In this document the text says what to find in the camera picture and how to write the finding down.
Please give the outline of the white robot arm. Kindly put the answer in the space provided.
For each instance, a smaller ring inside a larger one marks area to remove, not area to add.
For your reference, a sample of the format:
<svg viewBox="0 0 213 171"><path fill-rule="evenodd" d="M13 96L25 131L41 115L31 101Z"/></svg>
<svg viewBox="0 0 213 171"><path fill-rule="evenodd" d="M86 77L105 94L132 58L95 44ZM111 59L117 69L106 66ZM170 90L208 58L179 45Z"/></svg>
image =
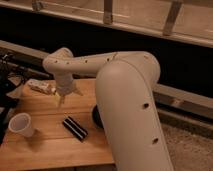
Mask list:
<svg viewBox="0 0 213 171"><path fill-rule="evenodd" d="M94 75L97 108L117 171L174 171L155 106L160 77L146 51L73 57L61 48L43 60L60 96L73 91L74 74Z"/></svg>

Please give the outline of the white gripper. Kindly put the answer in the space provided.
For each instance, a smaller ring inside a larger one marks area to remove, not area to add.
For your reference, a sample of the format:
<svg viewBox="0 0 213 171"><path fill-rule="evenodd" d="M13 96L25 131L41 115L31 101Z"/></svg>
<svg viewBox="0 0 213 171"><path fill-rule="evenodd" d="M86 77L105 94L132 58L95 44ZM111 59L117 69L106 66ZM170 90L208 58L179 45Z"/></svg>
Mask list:
<svg viewBox="0 0 213 171"><path fill-rule="evenodd" d="M83 96L83 93L75 87L75 82L73 80L67 81L67 82L62 82L62 81L57 81L56 82L56 91L59 94L59 102L58 102L58 107L61 107L62 104L65 102L65 96L72 93L74 93Z"/></svg>

